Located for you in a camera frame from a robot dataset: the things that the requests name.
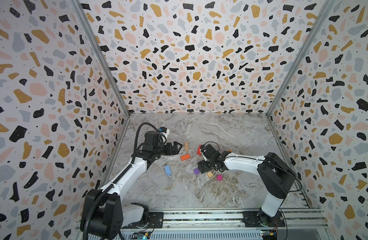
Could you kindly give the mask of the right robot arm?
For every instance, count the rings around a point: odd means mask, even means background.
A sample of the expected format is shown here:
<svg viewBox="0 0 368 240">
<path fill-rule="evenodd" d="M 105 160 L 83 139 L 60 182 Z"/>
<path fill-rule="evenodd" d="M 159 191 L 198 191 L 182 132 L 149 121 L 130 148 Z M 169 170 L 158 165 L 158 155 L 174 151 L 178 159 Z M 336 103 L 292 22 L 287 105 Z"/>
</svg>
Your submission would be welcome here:
<svg viewBox="0 0 368 240">
<path fill-rule="evenodd" d="M 275 153 L 265 156 L 243 156 L 224 151 L 220 153 L 209 144 L 201 145 L 198 150 L 204 158 L 198 162 L 200 173 L 215 171 L 243 171 L 261 177 L 268 193 L 262 206 L 255 214 L 245 217 L 246 226 L 275 227 L 284 226 L 280 220 L 280 207 L 297 180 L 294 171 Z"/>
</svg>

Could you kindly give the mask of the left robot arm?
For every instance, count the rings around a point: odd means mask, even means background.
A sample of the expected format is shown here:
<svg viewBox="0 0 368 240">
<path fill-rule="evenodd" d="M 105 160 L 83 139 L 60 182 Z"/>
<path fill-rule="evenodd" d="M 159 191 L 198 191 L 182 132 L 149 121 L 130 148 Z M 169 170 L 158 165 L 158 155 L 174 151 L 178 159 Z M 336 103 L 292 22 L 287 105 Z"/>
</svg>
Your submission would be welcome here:
<svg viewBox="0 0 368 240">
<path fill-rule="evenodd" d="M 90 235 L 112 240 L 121 236 L 121 229 L 126 226 L 143 229 L 151 224 L 147 205 L 132 203 L 124 207 L 122 201 L 134 182 L 155 160 L 180 153 L 183 145 L 169 143 L 169 133 L 165 127 L 146 132 L 144 142 L 135 146 L 126 167 L 106 185 L 87 193 L 80 223 L 84 240 Z"/>
</svg>

